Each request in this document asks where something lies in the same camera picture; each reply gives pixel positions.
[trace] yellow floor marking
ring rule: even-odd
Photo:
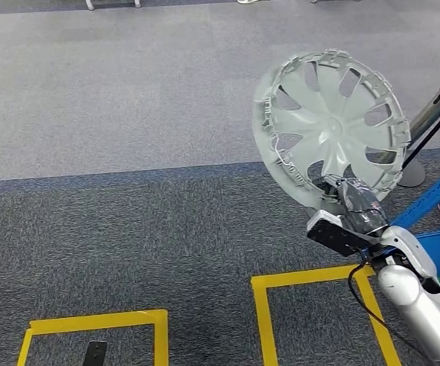
[[[18,357],[16,366],[25,366],[28,350],[30,348],[30,342],[31,342],[32,334],[31,329],[26,329],[26,332],[25,332],[25,338],[22,339],[22,349],[19,357]]]
[[[297,271],[280,274],[267,274],[263,276],[252,277],[250,283],[254,290],[255,309],[257,312],[257,322],[260,337],[260,347],[263,350],[264,366],[278,366],[277,351],[272,327],[270,308],[267,299],[267,289],[271,287],[292,286],[297,284],[310,284],[321,281],[334,281],[348,278],[350,271],[355,265],[346,265],[340,267],[313,269],[309,271]],[[374,275],[372,268],[365,266],[355,275],[362,299],[377,316],[383,319],[380,309],[371,288],[368,276]],[[374,331],[381,348],[386,363],[390,366],[400,366],[401,361],[394,348],[392,340],[389,332],[371,317]]]
[[[168,366],[167,310],[164,309],[32,320],[30,321],[30,328],[27,329],[25,334],[17,366],[25,365],[32,336],[146,324],[154,325],[154,366]]]

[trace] metal cylinder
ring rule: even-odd
[[[423,145],[428,142],[429,138],[433,136],[437,130],[440,128],[440,89],[432,100],[428,102],[423,108],[417,116],[413,118],[410,122],[410,135],[411,140],[408,145],[409,148],[414,148],[413,151],[406,155],[403,168],[408,165],[410,161],[414,159]],[[429,132],[423,141],[415,147],[415,143]],[[392,152],[386,152],[381,156],[380,162],[390,163],[394,159],[394,154]]]
[[[440,89],[431,101],[424,106],[417,116],[410,122],[411,141],[409,147],[413,146],[420,137],[424,135],[429,128],[440,118]]]

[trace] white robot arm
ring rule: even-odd
[[[424,353],[440,365],[440,283],[433,261],[409,231],[389,226],[380,203],[363,182],[325,180],[336,188],[345,213],[319,210],[308,222],[308,237],[343,255],[361,252]]]

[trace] dark gray carpet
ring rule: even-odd
[[[392,215],[440,176],[398,188]],[[416,230],[440,224],[433,212]],[[0,181],[0,366],[31,319],[164,308],[171,365],[261,365],[250,279],[343,259],[306,238],[303,209],[261,163]],[[377,291],[383,315],[409,336]],[[384,364],[369,318],[343,282],[269,291],[282,365]],[[151,364],[151,327],[35,336],[28,365],[80,364],[91,339],[112,364]],[[424,364],[395,341],[403,364]]]
[[[142,6],[198,5],[236,0],[141,0]],[[134,7],[133,0],[93,0],[96,9]],[[0,14],[87,10],[85,0],[0,0]]]

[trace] black object on floor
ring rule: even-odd
[[[83,366],[103,366],[108,349],[106,341],[90,341],[84,356]]]

